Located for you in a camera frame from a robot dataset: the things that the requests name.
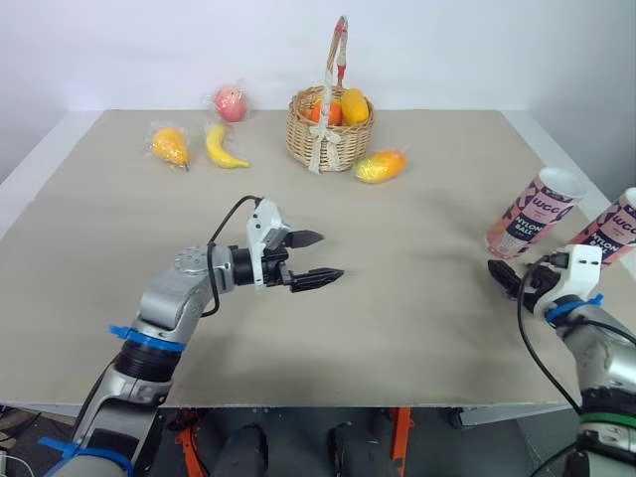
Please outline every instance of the toy fruit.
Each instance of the toy fruit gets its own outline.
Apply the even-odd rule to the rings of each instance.
[[[359,89],[347,89],[340,99],[344,123],[350,126],[369,119],[369,105]]]
[[[406,156],[388,150],[363,159],[354,169],[355,176],[367,184],[378,184],[396,176],[406,167]]]
[[[316,99],[314,106],[311,108],[309,119],[314,122],[320,121],[320,108],[322,107],[321,98]],[[339,126],[342,124],[342,106],[340,101],[334,98],[329,105],[329,121],[330,126]]]
[[[237,159],[223,148],[223,140],[226,137],[226,127],[217,124],[208,132],[206,136],[206,149],[212,162],[225,169],[234,167],[249,167],[249,163]]]
[[[222,87],[215,96],[215,107],[223,120],[243,121],[247,113],[247,98],[245,93],[237,87]]]
[[[152,135],[152,153],[171,164],[188,169],[186,138],[176,127],[164,127]]]

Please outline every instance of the white can lid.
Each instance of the white can lid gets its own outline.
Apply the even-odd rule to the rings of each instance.
[[[625,197],[627,198],[627,203],[636,209],[636,187],[630,187],[625,191]]]
[[[585,186],[569,171],[556,167],[544,167],[539,172],[539,178],[546,186],[562,196],[581,199],[585,195]]]

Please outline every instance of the pink canister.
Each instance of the pink canister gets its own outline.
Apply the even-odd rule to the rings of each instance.
[[[569,243],[600,246],[603,268],[636,249],[636,187],[631,187]]]
[[[545,167],[486,233],[486,246],[508,259],[521,255],[547,234],[585,195],[572,173]]]

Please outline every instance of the blue cable tie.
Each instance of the blue cable tie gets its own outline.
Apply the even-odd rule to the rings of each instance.
[[[546,321],[550,323],[550,326],[552,326],[553,328],[556,328],[557,326],[554,324],[554,321],[558,316],[562,315],[563,313],[569,313],[570,311],[575,310],[579,306],[583,306],[583,305],[600,306],[601,303],[603,302],[603,298],[604,298],[603,294],[598,293],[594,298],[591,298],[587,301],[574,301],[572,303],[566,303],[562,306],[558,306],[557,308],[550,310],[546,314]]]
[[[52,439],[51,437],[42,437],[38,442],[42,445],[46,445],[47,447],[51,447],[52,449],[62,452],[62,458],[64,460],[54,467],[54,469],[56,470],[61,469],[73,457],[86,455],[110,460],[124,468],[128,477],[134,477],[132,462],[130,462],[130,459],[128,459],[128,457],[118,452],[113,452],[112,450],[105,449],[93,449],[90,447],[81,448],[78,444],[60,442],[58,440]]]
[[[135,343],[139,343],[140,345],[146,345],[158,350],[171,351],[173,353],[182,353],[186,349],[186,345],[182,343],[159,340],[157,338],[153,338],[152,336],[139,333],[138,331],[133,330],[132,328],[129,328],[127,326],[110,325],[108,327],[108,330],[117,338],[120,338],[122,340],[130,340]]]

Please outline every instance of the apple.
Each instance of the apple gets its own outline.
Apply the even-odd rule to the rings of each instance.
[[[243,121],[247,113],[245,93],[234,86],[222,87],[215,96],[215,107],[223,120]]]

